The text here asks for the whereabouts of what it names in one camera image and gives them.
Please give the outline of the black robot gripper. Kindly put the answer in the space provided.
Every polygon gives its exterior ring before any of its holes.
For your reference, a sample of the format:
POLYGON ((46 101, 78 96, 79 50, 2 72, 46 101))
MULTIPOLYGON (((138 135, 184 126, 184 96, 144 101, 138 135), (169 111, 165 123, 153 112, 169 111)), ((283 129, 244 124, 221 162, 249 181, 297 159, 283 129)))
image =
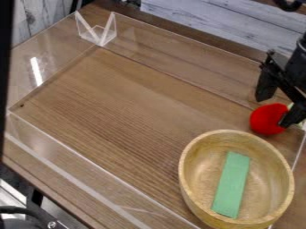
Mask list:
POLYGON ((267 60, 261 63, 256 100, 263 102, 273 98, 277 89, 293 101, 288 106, 283 104, 284 112, 279 121, 283 128, 289 128, 306 119, 306 38, 299 39, 291 58, 276 50, 267 53, 267 60))

